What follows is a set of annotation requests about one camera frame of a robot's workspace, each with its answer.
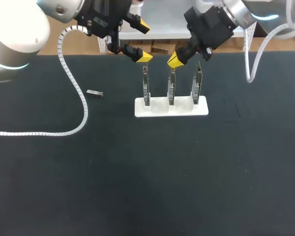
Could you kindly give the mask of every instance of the black table surface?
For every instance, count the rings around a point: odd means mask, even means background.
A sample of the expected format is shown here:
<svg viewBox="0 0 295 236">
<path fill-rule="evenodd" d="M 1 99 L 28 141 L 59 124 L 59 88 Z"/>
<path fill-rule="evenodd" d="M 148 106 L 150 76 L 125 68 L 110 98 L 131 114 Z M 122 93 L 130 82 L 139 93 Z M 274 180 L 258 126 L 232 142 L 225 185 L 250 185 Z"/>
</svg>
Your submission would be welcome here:
<svg viewBox="0 0 295 236">
<path fill-rule="evenodd" d="M 149 64 L 166 96 L 168 57 Z M 189 95 L 194 57 L 177 70 Z M 202 62 L 207 117 L 135 118 L 142 65 L 66 57 L 89 120 L 69 137 L 0 137 L 0 236 L 295 236 L 295 53 Z M 58 58 L 0 84 L 0 131 L 67 131 L 83 117 Z"/>
</svg>

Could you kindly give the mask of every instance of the white stand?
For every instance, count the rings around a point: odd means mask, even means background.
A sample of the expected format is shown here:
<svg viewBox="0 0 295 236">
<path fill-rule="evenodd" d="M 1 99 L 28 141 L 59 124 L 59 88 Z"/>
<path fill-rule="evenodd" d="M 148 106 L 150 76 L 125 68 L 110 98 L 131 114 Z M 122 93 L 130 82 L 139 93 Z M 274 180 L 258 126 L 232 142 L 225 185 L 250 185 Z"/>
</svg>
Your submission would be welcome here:
<svg viewBox="0 0 295 236">
<path fill-rule="evenodd" d="M 191 96 L 175 97 L 175 104 L 169 105 L 168 97 L 151 97 L 150 106 L 145 106 L 142 97 L 135 100 L 135 116 L 140 117 L 182 117 L 208 115 L 207 99 L 200 96 L 199 104 L 194 105 Z"/>
</svg>

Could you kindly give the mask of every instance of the metal clip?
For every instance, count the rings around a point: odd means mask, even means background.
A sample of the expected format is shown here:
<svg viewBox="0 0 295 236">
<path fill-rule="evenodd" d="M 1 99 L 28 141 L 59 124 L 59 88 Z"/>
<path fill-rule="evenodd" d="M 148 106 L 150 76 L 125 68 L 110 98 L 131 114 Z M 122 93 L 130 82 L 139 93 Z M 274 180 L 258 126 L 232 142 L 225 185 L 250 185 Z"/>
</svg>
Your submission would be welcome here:
<svg viewBox="0 0 295 236">
<path fill-rule="evenodd" d="M 196 72 L 192 81 L 192 98 L 193 98 L 193 104 L 195 105 L 199 104 L 202 76 L 203 75 L 202 75 L 201 65 L 200 65 L 200 62 L 198 62 L 196 64 Z"/>
<path fill-rule="evenodd" d="M 98 91 L 94 91 L 94 90 L 87 90 L 87 93 L 89 94 L 93 94 L 95 96 L 98 96 L 98 97 L 103 97 L 104 96 L 104 93 L 103 92 L 98 92 Z"/>
<path fill-rule="evenodd" d="M 150 105 L 148 66 L 143 66 L 143 97 L 146 106 Z"/>
<path fill-rule="evenodd" d="M 171 68 L 168 78 L 168 99 L 169 105 L 173 106 L 175 103 L 175 89 L 176 89 L 176 70 Z"/>
</svg>

